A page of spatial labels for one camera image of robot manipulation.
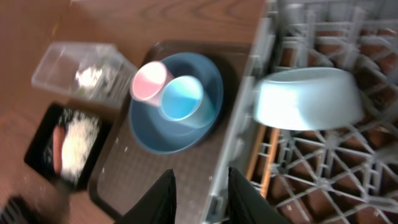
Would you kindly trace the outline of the light blue cup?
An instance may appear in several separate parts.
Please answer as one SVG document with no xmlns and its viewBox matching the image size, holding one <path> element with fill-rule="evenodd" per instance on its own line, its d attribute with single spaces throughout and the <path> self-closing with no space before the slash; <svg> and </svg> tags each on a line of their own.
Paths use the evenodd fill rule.
<svg viewBox="0 0 398 224">
<path fill-rule="evenodd" d="M 160 113 L 175 123 L 199 129 L 215 119 L 215 108 L 198 78 L 185 75 L 170 81 L 160 97 Z"/>
</svg>

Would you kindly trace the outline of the white napkin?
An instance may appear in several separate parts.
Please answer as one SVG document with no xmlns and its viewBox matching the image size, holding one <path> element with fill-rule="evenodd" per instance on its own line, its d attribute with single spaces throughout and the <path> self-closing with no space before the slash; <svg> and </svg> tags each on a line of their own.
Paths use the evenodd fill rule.
<svg viewBox="0 0 398 224">
<path fill-rule="evenodd" d="M 75 74 L 75 80 L 78 83 L 79 88 L 93 89 L 97 82 L 100 80 L 103 71 L 96 67 L 88 67 L 82 71 L 77 71 Z"/>
</svg>

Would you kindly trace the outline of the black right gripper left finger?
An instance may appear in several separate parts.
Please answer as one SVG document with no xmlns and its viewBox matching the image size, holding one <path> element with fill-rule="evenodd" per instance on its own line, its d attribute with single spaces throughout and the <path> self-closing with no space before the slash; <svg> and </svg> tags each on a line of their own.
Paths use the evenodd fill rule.
<svg viewBox="0 0 398 224">
<path fill-rule="evenodd" d="M 172 169 L 166 170 L 142 198 L 114 224 L 174 224 L 177 188 Z"/>
</svg>

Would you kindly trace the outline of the dark blue plate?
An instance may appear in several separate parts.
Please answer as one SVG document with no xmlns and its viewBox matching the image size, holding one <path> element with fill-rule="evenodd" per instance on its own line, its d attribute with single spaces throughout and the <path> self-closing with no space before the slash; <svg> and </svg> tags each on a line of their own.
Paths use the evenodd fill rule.
<svg viewBox="0 0 398 224">
<path fill-rule="evenodd" d="M 215 119 L 199 129 L 166 120 L 159 107 L 132 100 L 129 123 L 136 141 L 150 152 L 170 154 L 201 141 L 215 125 L 223 105 L 223 79 L 216 65 L 202 54 L 183 52 L 162 60 L 175 78 L 190 75 L 199 79 L 215 108 Z"/>
</svg>

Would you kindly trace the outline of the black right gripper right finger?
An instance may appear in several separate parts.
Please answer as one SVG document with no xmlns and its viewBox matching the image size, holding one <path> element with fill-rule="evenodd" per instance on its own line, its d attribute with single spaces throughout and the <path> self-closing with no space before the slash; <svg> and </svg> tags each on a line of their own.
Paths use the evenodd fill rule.
<svg viewBox="0 0 398 224">
<path fill-rule="evenodd" d="M 235 167 L 228 169 L 230 224 L 288 224 Z"/>
</svg>

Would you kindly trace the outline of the light blue bowl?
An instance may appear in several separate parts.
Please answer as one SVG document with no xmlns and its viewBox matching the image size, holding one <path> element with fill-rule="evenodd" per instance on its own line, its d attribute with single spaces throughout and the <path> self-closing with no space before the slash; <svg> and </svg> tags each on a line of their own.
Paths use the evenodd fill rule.
<svg viewBox="0 0 398 224">
<path fill-rule="evenodd" d="M 254 119 L 294 131 L 327 130 L 363 119 L 358 87 L 347 71 L 297 68 L 266 76 L 256 86 Z"/>
</svg>

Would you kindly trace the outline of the wooden chopstick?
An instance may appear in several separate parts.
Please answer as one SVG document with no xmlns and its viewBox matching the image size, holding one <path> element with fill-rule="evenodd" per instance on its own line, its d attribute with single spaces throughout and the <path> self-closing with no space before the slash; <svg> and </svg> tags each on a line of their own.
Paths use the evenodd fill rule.
<svg viewBox="0 0 398 224">
<path fill-rule="evenodd" d="M 264 174 L 261 182 L 261 195 L 266 198 L 272 174 L 272 165 L 277 152 L 279 142 L 279 129 L 274 128 L 271 132 L 271 146 L 268 151 L 268 157 L 264 165 Z"/>
<path fill-rule="evenodd" d="M 250 160 L 249 160 L 249 164 L 248 164 L 248 168 L 246 171 L 246 178 L 247 180 L 251 180 L 253 172 L 254 172 L 254 168 L 256 166 L 256 161 L 257 161 L 257 157 L 258 157 L 258 152 L 261 149 L 261 144 L 262 141 L 264 139 L 264 135 L 266 132 L 266 127 L 264 125 L 260 125 L 258 130 L 257 130 L 257 135 L 252 147 L 252 153 L 250 156 Z"/>
</svg>

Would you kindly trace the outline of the white rice pile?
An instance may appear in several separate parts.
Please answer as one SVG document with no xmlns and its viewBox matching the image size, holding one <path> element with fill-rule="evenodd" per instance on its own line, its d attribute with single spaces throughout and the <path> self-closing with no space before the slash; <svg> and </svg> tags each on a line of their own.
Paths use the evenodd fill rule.
<svg viewBox="0 0 398 224">
<path fill-rule="evenodd" d="M 101 121 L 97 116 L 64 109 L 58 121 L 65 127 L 62 144 L 62 179 L 77 185 L 88 156 L 98 137 Z"/>
</svg>

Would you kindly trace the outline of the pink cup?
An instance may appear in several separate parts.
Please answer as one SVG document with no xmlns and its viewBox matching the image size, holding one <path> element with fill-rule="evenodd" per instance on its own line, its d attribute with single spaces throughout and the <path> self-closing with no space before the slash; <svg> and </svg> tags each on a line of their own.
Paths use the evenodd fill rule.
<svg viewBox="0 0 398 224">
<path fill-rule="evenodd" d="M 131 82 L 130 94 L 136 101 L 159 107 L 165 86 L 174 79 L 164 63 L 152 61 L 142 66 Z"/>
</svg>

